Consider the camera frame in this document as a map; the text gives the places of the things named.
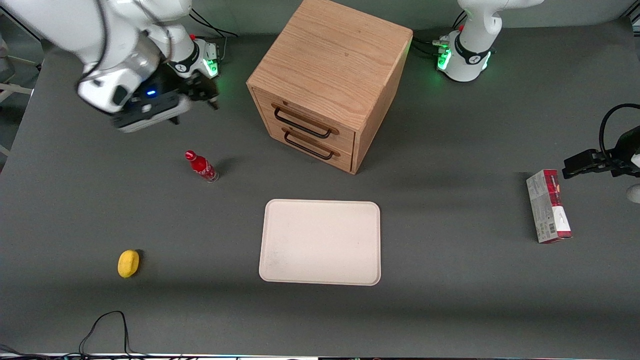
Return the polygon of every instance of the floor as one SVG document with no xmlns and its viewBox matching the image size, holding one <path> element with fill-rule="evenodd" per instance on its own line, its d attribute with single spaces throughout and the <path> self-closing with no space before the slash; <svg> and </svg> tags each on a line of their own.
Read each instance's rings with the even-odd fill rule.
<svg viewBox="0 0 640 360">
<path fill-rule="evenodd" d="M 6 16 L 0 16 L 0 33 L 9 48 L 9 55 L 40 63 L 44 57 L 40 43 L 23 32 Z M 38 70 L 29 65 L 14 63 L 15 75 L 11 82 L 26 88 L 33 88 L 38 79 Z M 0 145 L 11 149 L 15 134 L 18 132 L 29 96 L 11 94 L 0 106 Z M 0 169 L 6 162 L 6 156 L 0 153 Z"/>
</svg>

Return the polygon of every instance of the drawer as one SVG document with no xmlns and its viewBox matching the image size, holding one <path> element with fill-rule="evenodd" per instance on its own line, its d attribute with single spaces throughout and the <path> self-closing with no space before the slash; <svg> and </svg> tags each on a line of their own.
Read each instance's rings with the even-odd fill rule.
<svg viewBox="0 0 640 360">
<path fill-rule="evenodd" d="M 351 171 L 350 152 L 333 149 L 324 143 L 319 143 L 304 133 L 288 129 L 285 126 L 277 126 L 277 124 L 273 122 L 269 123 L 269 134 L 279 142 L 283 142 L 313 158 L 322 160 L 346 172 Z"/>
<path fill-rule="evenodd" d="M 353 153 L 355 133 L 345 127 L 327 124 L 307 111 L 279 99 L 273 94 L 254 89 L 265 122 L 279 124 L 290 131 L 304 133 L 318 143 L 327 144 L 342 152 Z"/>
</svg>

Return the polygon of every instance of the yellow sponge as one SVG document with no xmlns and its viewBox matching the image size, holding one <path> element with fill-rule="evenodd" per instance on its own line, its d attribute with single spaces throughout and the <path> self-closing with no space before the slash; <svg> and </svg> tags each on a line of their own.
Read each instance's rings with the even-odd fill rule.
<svg viewBox="0 0 640 360">
<path fill-rule="evenodd" d="M 125 279 L 138 271 L 140 255 L 135 250 L 127 250 L 120 255 L 118 260 L 118 274 Z"/>
</svg>

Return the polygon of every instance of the plastic tray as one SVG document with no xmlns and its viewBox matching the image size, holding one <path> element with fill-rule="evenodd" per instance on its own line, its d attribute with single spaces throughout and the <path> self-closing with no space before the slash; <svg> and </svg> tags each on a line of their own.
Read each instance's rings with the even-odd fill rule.
<svg viewBox="0 0 640 360">
<path fill-rule="evenodd" d="M 269 201 L 260 277 L 372 286 L 380 280 L 380 209 L 373 202 Z"/>
</svg>

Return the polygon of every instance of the box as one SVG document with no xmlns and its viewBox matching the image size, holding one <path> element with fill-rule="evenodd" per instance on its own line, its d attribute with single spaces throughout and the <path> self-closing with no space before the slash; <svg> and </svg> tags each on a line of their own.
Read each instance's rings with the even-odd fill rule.
<svg viewBox="0 0 640 360">
<path fill-rule="evenodd" d="M 560 201 L 557 170 L 542 170 L 528 178 L 527 188 L 539 243 L 571 238 L 571 228 Z"/>
<path fill-rule="evenodd" d="M 246 82 L 269 135 L 355 174 L 396 96 L 412 36 L 304 0 Z"/>
</svg>

